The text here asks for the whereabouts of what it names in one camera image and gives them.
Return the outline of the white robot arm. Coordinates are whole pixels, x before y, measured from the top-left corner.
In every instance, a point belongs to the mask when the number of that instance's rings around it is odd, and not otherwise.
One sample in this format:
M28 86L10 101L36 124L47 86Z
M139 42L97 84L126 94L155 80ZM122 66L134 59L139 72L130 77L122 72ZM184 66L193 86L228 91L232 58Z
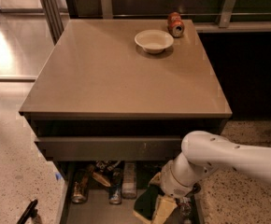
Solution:
M153 178L162 194L155 199L152 224L165 224L177 201L202 185L205 224L271 224L271 147L240 145L195 131L181 152Z

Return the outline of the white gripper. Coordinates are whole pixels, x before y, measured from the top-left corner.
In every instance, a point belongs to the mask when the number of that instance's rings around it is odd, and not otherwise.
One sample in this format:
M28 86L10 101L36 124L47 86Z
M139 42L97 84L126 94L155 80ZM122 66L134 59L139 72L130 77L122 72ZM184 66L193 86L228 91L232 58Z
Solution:
M155 211L151 224L164 224L177 208L175 199L192 197L201 190L199 184L184 186L173 176L171 163L167 163L161 172L158 172L149 182L149 185L160 186L165 196L159 195L156 199Z

